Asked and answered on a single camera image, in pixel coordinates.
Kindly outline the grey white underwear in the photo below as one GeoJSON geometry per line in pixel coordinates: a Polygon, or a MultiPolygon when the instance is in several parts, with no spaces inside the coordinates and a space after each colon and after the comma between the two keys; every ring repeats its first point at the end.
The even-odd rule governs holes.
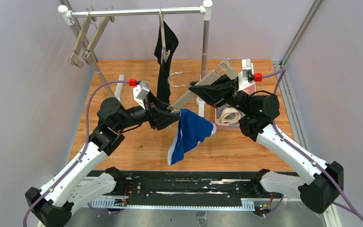
{"type": "Polygon", "coordinates": [[[235,124],[241,116],[241,112],[232,107],[216,109],[216,120],[221,124],[235,124]]]}

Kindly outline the beige hanger with blue underwear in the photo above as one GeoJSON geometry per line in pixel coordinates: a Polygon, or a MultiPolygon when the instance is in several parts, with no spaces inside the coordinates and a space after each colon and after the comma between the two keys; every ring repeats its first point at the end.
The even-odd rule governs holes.
{"type": "Polygon", "coordinates": [[[170,104],[167,109],[172,113],[176,113],[192,99],[198,97],[194,92],[198,91],[199,88],[216,88],[221,86],[221,84],[235,80],[237,76],[238,74],[233,68],[233,60],[230,58],[223,59],[216,69],[211,70],[193,86],[189,86],[188,91],[173,104],[170,104]]]}

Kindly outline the black underwear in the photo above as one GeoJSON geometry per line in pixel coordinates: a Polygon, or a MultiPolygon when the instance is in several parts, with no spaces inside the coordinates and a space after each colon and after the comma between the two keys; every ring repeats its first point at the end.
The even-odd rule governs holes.
{"type": "Polygon", "coordinates": [[[164,22],[164,37],[166,51],[169,51],[169,57],[166,61],[161,61],[162,56],[162,36],[161,29],[158,31],[158,40],[154,52],[154,56],[157,58],[157,62],[160,65],[157,81],[157,93],[156,97],[163,102],[170,102],[170,86],[168,84],[168,78],[170,75],[170,68],[173,54],[179,45],[179,40],[173,30],[164,22]]]}

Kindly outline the blue underwear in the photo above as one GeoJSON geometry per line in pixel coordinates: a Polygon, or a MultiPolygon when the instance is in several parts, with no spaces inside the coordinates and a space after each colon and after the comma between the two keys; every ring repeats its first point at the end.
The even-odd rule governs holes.
{"type": "Polygon", "coordinates": [[[188,109],[180,110],[177,133],[168,150],[167,163],[174,165],[184,159],[185,153],[198,147],[216,133],[216,125],[188,109]]]}

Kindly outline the beige hanger with black underwear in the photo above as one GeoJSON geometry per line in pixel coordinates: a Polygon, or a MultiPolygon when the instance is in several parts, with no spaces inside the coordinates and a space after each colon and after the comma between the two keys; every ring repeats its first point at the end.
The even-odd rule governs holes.
{"type": "Polygon", "coordinates": [[[165,29],[164,14],[162,13],[162,8],[159,8],[159,25],[160,25],[160,38],[161,38],[161,55],[160,64],[164,64],[170,57],[170,50],[166,46],[166,29],[165,29]]]}

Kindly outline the beige clip hanger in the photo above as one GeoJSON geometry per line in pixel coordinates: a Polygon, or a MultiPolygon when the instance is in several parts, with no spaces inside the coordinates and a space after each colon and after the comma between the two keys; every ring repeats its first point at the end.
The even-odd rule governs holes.
{"type": "Polygon", "coordinates": [[[103,17],[103,19],[101,20],[100,24],[98,25],[98,27],[94,33],[93,38],[91,39],[91,42],[89,43],[89,45],[86,48],[86,51],[83,56],[84,62],[88,62],[90,64],[90,62],[92,61],[91,58],[94,55],[95,48],[96,48],[100,38],[102,37],[104,30],[106,29],[109,22],[114,22],[114,21],[115,21],[114,16],[103,17]]]}

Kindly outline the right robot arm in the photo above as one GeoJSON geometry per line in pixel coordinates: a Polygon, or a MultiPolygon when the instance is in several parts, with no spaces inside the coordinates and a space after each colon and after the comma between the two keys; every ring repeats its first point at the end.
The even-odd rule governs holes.
{"type": "Polygon", "coordinates": [[[338,162],[316,157],[276,126],[274,120],[280,115],[276,94],[265,90],[248,94],[238,89],[236,80],[225,77],[210,85],[193,81],[189,91],[212,107],[228,105],[242,112],[242,134],[271,150],[297,173],[292,176],[261,169],[251,179],[256,196],[279,193],[299,198],[307,208],[321,214],[343,191],[344,169],[338,162]]]}

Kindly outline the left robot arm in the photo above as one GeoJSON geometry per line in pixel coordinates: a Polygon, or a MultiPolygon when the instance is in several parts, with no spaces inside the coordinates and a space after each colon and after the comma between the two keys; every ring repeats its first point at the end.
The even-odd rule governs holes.
{"type": "Polygon", "coordinates": [[[97,112],[97,127],[87,136],[83,148],[56,176],[41,188],[31,187],[25,194],[30,211],[46,227],[63,227],[71,216],[96,197],[115,189],[123,190],[125,176],[111,167],[92,182],[79,186],[90,171],[108,158],[125,139],[128,128],[149,122],[154,130],[162,130],[180,120],[168,104],[151,92],[142,105],[125,109],[115,97],[105,99],[97,112]]]}

